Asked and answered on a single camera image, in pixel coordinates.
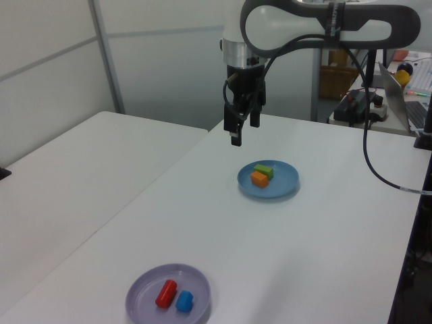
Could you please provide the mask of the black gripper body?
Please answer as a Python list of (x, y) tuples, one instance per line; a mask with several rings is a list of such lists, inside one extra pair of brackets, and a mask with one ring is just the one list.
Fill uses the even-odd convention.
[(234, 95), (233, 104), (238, 112), (246, 112), (249, 108), (264, 71), (264, 65), (246, 69), (227, 66), (227, 77), (230, 78), (227, 87)]

